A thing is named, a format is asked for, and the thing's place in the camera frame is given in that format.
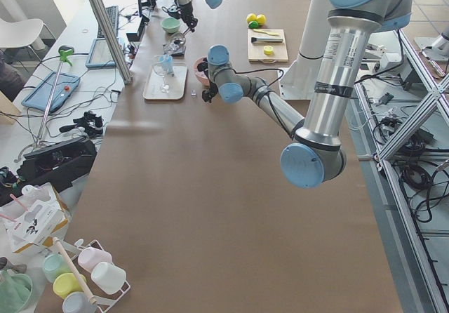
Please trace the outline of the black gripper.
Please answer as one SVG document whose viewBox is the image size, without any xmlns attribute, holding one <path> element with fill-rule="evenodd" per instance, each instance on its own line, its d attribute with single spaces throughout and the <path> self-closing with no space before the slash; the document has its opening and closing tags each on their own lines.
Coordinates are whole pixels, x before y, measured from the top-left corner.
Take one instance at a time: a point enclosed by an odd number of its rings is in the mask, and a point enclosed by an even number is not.
<svg viewBox="0 0 449 313">
<path fill-rule="evenodd" d="M 212 102 L 212 99 L 218 94 L 218 87 L 215 83 L 210 82 L 209 87 L 204 89 L 201 93 L 201 98 L 204 102 Z"/>
<path fill-rule="evenodd" d="M 192 3 L 180 4 L 178 0 L 167 9 L 167 14 L 177 20 L 182 20 L 190 32 L 195 32 L 198 20 L 194 17 Z"/>
</svg>

